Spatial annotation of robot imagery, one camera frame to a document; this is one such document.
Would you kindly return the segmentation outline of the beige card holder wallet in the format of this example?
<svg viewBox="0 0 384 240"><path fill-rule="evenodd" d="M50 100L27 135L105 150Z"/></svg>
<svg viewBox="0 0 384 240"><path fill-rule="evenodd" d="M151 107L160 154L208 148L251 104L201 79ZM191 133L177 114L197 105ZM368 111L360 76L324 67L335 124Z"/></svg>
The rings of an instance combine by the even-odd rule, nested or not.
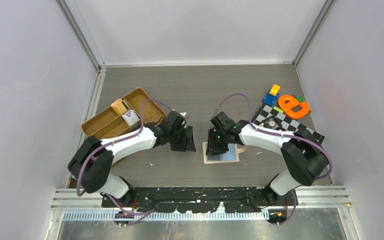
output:
<svg viewBox="0 0 384 240"><path fill-rule="evenodd" d="M203 148L203 162L204 164L221 164L221 163L236 163L240 161L239 154L247 150L247 146L238 147L237 144L229 144L228 151L220 155L207 155L206 150L208 147L207 142L202 143Z"/></svg>

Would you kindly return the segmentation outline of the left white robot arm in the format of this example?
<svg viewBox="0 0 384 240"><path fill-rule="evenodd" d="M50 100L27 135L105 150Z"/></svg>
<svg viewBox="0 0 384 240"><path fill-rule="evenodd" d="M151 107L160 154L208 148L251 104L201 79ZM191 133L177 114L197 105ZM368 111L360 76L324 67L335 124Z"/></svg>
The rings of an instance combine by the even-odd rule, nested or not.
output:
<svg viewBox="0 0 384 240"><path fill-rule="evenodd" d="M131 185L111 173L112 165L134 153L169 144L172 151L195 152L193 127L184 114L172 110L160 122L149 122L138 130L106 139L88 137L67 168L77 180L77 194L103 193L121 207L133 202Z"/></svg>

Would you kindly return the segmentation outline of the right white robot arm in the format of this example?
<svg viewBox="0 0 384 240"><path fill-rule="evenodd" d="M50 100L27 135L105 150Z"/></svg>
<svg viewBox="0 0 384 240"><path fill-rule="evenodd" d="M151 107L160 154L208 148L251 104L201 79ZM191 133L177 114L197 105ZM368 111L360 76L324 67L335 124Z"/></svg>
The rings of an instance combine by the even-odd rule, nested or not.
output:
<svg viewBox="0 0 384 240"><path fill-rule="evenodd" d="M211 118L206 154L221 155L229 144L254 146L283 157L287 169L276 175L265 187L268 203L279 205L291 190L311 186L329 165L327 152L306 129L280 131L240 120L235 122L223 111Z"/></svg>

